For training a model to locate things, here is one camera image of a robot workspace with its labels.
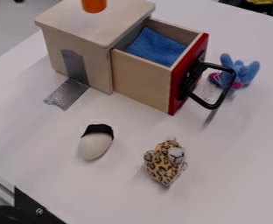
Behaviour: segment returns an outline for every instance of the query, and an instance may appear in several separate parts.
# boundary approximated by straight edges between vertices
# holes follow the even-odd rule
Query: leopard plush toy
[[[175,137],[168,137],[155,150],[147,151],[143,159],[149,175],[165,186],[172,184],[187,168],[186,150]]]

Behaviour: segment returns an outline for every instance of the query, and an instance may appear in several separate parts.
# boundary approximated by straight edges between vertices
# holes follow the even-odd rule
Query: orange cup
[[[107,0],[81,0],[82,8],[89,13],[98,13],[107,7]]]

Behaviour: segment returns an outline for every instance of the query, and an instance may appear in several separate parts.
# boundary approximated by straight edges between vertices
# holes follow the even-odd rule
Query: black and white toy
[[[107,151],[113,140],[114,131],[110,126],[90,124],[80,139],[78,150],[84,159],[95,159]]]

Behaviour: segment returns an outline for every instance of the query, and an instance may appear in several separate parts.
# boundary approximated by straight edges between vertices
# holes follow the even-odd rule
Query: wooden box
[[[108,0],[101,13],[86,13],[81,0],[64,0],[35,18],[52,67],[105,93],[113,92],[110,49],[155,9],[144,0]]]
[[[124,51],[139,32],[153,31],[187,46],[171,66],[159,65]],[[179,97],[181,81],[200,57],[203,61],[208,34],[149,17],[125,36],[111,51],[114,90],[131,99],[174,115],[186,99]]]
[[[52,67],[70,78],[108,94],[114,89],[170,115],[187,97],[217,109],[228,88],[215,104],[192,91],[207,67],[234,71],[204,63],[208,34],[151,18],[154,9],[154,3],[144,0],[108,0],[106,10],[90,14],[81,0],[64,0],[36,17],[35,23],[42,27]],[[171,67],[125,52],[144,27],[187,46]]]

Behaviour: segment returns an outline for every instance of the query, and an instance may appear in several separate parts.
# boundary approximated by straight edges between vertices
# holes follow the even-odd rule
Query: blue towel
[[[126,52],[170,67],[185,49],[186,46],[144,28]]]

